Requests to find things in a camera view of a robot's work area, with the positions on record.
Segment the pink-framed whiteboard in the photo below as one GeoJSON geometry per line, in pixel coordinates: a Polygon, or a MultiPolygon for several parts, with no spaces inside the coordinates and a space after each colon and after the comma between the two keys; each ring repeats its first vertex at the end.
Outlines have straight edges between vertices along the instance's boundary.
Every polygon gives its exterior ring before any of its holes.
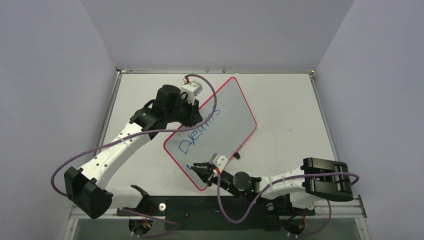
{"type": "Polygon", "coordinates": [[[193,130],[180,126],[163,143],[164,150],[193,185],[207,187],[191,169],[194,163],[208,162],[214,154],[231,159],[257,128],[257,121],[235,77],[230,77],[216,91],[217,104],[210,97],[199,108],[208,122],[193,130]]]}

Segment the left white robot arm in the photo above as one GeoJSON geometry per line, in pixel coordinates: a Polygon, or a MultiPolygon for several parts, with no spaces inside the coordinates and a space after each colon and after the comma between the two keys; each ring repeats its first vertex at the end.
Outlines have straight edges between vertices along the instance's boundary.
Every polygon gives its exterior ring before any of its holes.
{"type": "Polygon", "coordinates": [[[201,123],[203,118],[196,96],[202,90],[198,82],[186,83],[180,88],[163,85],[154,99],[134,113],[113,140],[114,145],[106,147],[81,167],[65,171],[66,196],[91,219],[113,208],[130,208],[136,215],[145,214],[149,210],[147,192],[134,184],[113,188],[108,183],[139,148],[153,140],[168,124],[194,127],[201,123]]]}

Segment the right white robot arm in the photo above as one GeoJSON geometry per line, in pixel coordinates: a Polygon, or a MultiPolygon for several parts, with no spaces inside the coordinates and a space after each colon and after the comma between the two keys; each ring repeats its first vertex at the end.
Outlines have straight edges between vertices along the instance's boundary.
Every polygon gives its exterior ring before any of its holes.
{"type": "Polygon", "coordinates": [[[283,198],[283,209],[294,214],[316,201],[350,202],[354,198],[348,165],[341,161],[308,157],[286,173],[252,177],[243,171],[226,172],[221,159],[194,163],[190,168],[208,187],[216,185],[248,204],[283,198]]]}

